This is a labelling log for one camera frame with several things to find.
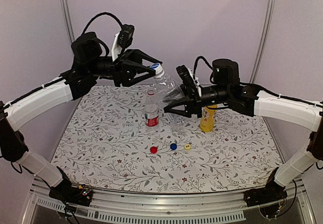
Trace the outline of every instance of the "blue bottle cap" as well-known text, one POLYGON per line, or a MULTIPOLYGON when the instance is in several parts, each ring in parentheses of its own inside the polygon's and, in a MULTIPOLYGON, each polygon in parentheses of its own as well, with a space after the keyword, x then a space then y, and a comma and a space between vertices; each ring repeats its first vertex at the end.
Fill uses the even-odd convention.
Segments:
POLYGON ((172 143, 171 144, 171 150, 176 150, 176 148, 177 148, 177 145, 175 143, 172 143))

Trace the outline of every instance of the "wall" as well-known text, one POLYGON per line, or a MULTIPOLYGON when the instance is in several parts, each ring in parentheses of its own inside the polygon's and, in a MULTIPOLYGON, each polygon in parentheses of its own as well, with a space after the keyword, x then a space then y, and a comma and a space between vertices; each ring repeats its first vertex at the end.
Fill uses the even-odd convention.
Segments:
MULTIPOLYGON (((178 65, 192 68, 196 57, 204 55, 210 63, 218 58, 237 61, 243 81, 250 78, 267 3, 267 0, 68 1, 76 37, 94 15, 112 12, 122 23, 135 26, 132 48, 163 61, 172 76, 178 77, 175 70, 178 65)), ((120 30, 107 17, 97 19, 89 29, 95 30, 109 47, 120 30)), ((205 65, 199 66, 197 73, 203 83, 209 82, 211 71, 205 65)))
MULTIPOLYGON (((70 68, 72 53, 59 0, 0 0, 0 100, 7 102, 70 68)), ((75 103, 61 105, 23 129, 29 148, 50 159, 75 103)), ((33 177, 0 160, 0 222, 17 224, 33 177)))
MULTIPOLYGON (((274 15, 256 83, 284 95, 323 98, 323 0, 276 0, 274 15)), ((308 142, 299 126, 269 120, 286 159, 308 142)), ((316 220, 323 219, 323 172, 303 175, 316 220)))

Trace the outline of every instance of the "yellow bottle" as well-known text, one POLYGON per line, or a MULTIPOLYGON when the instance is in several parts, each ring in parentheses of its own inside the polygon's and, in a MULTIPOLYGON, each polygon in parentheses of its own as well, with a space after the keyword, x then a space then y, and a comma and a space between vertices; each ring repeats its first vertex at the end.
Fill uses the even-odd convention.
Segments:
POLYGON ((214 123, 216 122, 216 110, 210 108, 217 108, 218 105, 212 105, 208 107, 204 107, 202 109, 202 118, 200 123, 200 128, 203 132, 211 132, 214 127, 214 123))

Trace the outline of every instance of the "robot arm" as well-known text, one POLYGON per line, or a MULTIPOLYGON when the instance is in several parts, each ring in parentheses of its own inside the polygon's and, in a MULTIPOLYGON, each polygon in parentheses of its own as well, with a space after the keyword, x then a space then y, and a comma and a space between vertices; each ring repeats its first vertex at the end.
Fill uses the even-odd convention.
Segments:
POLYGON ((214 84, 200 87, 185 66, 177 67, 183 80, 185 97, 164 108, 166 113, 201 117, 202 107, 223 103, 238 113, 280 119, 312 131, 310 145, 305 144, 285 164, 275 169, 265 187, 245 192, 248 206, 264 204, 287 197, 285 187, 297 176, 323 160, 322 102, 305 101, 277 95, 255 84, 240 83, 238 64, 228 59, 212 63, 214 84), (183 105, 185 110, 174 109, 183 105))
POLYGON ((116 35, 108 57, 109 48, 94 32, 83 33, 72 43, 74 62, 70 70, 53 81, 38 87, 6 105, 0 101, 0 149, 2 157, 16 162, 43 179, 50 187, 49 196, 64 203, 89 205, 90 187, 73 187, 66 174, 50 164, 39 154, 28 149, 19 130, 30 120, 53 107, 76 100, 96 84, 98 78, 110 79, 115 86, 129 87, 153 77, 155 70, 144 66, 143 60, 161 63, 138 49, 128 49, 134 27, 123 25, 116 35), (101 46, 106 56, 101 56, 101 46))

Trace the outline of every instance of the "red bottle cap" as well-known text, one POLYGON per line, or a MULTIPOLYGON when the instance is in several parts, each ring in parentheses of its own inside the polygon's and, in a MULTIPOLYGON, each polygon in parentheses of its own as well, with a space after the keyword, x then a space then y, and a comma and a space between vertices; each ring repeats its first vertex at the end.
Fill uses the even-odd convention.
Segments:
POLYGON ((155 154, 155 153, 157 153, 157 147, 151 147, 150 148, 150 152, 152 153, 152 154, 155 154))

